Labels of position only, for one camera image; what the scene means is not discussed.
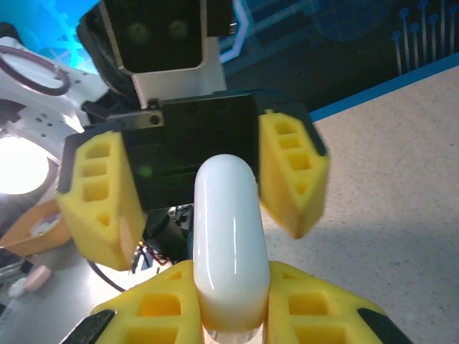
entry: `white capsule-shaped object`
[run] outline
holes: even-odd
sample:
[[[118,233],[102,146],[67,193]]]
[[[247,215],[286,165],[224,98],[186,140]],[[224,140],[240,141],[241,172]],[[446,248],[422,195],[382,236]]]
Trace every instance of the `white capsule-shaped object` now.
[[[268,311],[270,265],[257,184],[241,158],[214,156],[194,184],[194,283],[219,343],[245,343]]]

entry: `yellow foam pad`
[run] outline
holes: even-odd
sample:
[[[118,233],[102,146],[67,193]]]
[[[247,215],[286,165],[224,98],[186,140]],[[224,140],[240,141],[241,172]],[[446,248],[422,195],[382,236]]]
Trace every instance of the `yellow foam pad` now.
[[[357,310],[375,304],[289,265],[271,262],[267,344],[382,344]]]
[[[82,256],[131,267],[145,219],[121,133],[97,135],[76,150],[71,189],[56,199]]]
[[[96,344],[204,344],[193,262],[180,262],[97,306],[117,313]]]
[[[267,111],[260,116],[260,198],[291,237],[303,237],[321,218],[328,155],[320,156],[301,121]]]

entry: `speckled countertop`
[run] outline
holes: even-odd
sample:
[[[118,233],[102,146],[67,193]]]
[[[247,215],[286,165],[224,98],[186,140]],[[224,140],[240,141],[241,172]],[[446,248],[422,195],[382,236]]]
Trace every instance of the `speckled countertop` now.
[[[325,215],[298,241],[264,215],[270,258],[377,303],[416,344],[459,343],[459,67],[316,124]]]

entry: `round light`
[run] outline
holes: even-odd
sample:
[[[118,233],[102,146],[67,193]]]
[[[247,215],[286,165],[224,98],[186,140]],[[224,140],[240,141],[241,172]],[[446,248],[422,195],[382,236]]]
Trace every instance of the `round light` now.
[[[29,140],[0,139],[0,194],[21,195],[39,188],[48,176],[48,159]]]

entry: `orange container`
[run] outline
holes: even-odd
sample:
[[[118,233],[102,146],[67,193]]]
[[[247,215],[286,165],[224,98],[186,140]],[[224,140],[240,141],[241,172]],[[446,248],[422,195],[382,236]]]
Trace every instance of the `orange container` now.
[[[54,199],[29,209],[3,235],[0,240],[0,248],[25,257],[65,244],[72,238],[72,235],[63,218],[43,234],[32,236],[35,226],[40,225],[47,217],[58,213],[60,209]]]

